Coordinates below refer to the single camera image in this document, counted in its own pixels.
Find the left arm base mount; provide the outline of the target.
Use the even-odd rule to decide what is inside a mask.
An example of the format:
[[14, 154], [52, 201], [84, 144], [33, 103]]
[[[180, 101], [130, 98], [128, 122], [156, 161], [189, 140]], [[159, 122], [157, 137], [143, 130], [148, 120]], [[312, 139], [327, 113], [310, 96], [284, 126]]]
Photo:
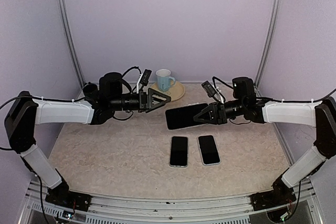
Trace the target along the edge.
[[91, 203], [91, 199], [91, 195], [84, 193], [77, 193], [69, 190], [49, 190], [45, 201], [57, 206], [87, 212]]

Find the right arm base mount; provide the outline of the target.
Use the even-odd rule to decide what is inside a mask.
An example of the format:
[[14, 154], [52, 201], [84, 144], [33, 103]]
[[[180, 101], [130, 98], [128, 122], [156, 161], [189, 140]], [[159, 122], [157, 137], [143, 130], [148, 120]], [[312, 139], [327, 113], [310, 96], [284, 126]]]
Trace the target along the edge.
[[293, 189], [287, 187], [281, 180], [275, 181], [272, 190], [254, 193], [250, 196], [254, 211], [278, 207], [296, 201]]

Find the dark phone with teal edge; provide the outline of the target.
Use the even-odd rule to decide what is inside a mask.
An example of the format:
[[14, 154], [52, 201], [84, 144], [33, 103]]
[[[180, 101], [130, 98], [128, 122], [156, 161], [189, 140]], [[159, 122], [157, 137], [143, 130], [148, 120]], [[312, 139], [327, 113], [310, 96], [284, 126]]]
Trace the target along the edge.
[[203, 123], [194, 121], [193, 117], [208, 106], [207, 103], [183, 106], [165, 111], [166, 125], [169, 130], [199, 126]]

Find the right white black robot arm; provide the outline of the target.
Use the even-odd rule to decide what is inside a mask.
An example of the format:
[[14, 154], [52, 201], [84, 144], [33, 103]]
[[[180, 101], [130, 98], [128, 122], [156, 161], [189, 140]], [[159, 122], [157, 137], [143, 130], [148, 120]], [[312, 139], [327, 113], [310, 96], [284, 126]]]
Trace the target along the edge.
[[254, 123], [290, 123], [315, 128], [313, 146], [280, 176], [280, 185], [269, 192], [268, 199], [273, 205], [281, 204], [289, 196], [288, 188], [314, 174], [335, 156], [335, 99], [330, 95], [310, 101], [258, 97], [253, 80], [248, 77], [232, 80], [232, 101], [225, 101], [215, 83], [205, 81], [202, 87], [214, 102], [193, 117], [195, 122], [221, 125], [242, 115]]

